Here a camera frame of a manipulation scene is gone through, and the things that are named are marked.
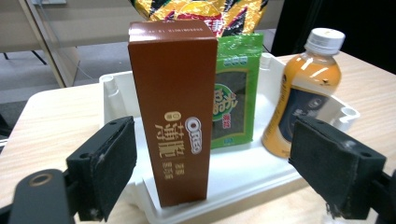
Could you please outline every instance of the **snack bag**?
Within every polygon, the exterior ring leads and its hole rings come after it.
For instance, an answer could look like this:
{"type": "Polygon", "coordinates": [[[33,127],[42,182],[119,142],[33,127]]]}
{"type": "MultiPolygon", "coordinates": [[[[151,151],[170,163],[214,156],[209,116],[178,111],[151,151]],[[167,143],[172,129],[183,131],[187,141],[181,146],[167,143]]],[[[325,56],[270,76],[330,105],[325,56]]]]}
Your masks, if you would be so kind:
{"type": "Polygon", "coordinates": [[[263,35],[218,38],[211,148],[251,142],[263,35]]]}
{"type": "Polygon", "coordinates": [[[268,0],[130,0],[148,21],[202,20],[217,37],[253,33],[268,0]]]}

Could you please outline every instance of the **wooden table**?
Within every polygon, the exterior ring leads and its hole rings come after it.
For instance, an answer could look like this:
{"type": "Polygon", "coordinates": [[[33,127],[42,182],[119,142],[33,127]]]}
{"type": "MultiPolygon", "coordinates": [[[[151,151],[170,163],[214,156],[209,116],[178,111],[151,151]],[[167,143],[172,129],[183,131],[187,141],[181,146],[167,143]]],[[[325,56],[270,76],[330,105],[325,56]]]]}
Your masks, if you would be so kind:
{"type": "MultiPolygon", "coordinates": [[[[291,56],[280,57],[286,62],[291,56]]],[[[388,157],[385,172],[396,169],[396,76],[345,53],[336,56],[343,79],[335,96],[361,112],[348,134],[388,157]]],[[[34,95],[24,108],[0,155],[0,207],[12,202],[14,188],[43,169],[65,170],[65,158],[90,138],[100,123],[100,85],[34,95]]],[[[325,202],[310,187],[285,195],[217,223],[323,223],[325,202]]],[[[374,223],[376,214],[367,221],[374,223]]],[[[137,207],[118,202],[109,223],[147,223],[137,207]]]]}

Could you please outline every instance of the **brown box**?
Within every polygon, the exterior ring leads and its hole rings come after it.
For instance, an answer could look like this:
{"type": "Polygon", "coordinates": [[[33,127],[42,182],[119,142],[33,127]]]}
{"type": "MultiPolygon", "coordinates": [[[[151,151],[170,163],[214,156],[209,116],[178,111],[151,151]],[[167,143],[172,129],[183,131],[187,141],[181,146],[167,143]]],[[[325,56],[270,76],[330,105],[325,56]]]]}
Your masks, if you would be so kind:
{"type": "Polygon", "coordinates": [[[161,206],[206,198],[218,41],[203,21],[132,22],[128,45],[161,206]]]}

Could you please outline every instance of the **plastic bottle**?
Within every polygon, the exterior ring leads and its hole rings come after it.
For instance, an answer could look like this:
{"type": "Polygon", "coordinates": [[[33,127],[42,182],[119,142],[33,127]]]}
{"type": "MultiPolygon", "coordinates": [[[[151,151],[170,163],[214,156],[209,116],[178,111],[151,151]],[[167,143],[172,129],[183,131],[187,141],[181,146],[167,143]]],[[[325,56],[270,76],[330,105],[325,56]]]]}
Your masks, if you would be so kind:
{"type": "Polygon", "coordinates": [[[262,143],[271,153],[288,158],[296,117],[315,118],[336,90],[341,72],[333,55],[338,53],[344,39],[345,35],[339,31],[313,29],[304,46],[306,52],[286,64],[280,98],[262,137],[262,143]]]}

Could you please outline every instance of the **white bottle cap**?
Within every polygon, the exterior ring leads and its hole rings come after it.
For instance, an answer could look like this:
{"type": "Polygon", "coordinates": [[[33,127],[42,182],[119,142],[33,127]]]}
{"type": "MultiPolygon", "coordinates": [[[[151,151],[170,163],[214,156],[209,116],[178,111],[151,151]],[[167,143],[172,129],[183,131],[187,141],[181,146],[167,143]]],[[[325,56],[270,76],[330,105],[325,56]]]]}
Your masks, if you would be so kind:
{"type": "Polygon", "coordinates": [[[305,49],[317,54],[334,55],[343,46],[346,36],[336,30],[316,28],[306,40],[305,49]]]}

